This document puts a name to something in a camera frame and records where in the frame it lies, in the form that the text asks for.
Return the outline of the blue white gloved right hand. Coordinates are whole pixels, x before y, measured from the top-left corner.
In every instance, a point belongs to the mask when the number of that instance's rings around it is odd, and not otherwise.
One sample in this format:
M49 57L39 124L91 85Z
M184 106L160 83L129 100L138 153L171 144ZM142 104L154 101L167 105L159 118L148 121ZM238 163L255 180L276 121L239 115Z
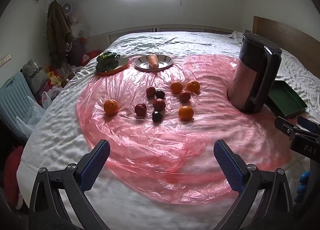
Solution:
M309 181L310 171L304 172L299 178L299 186L294 199L295 203L302 203Z

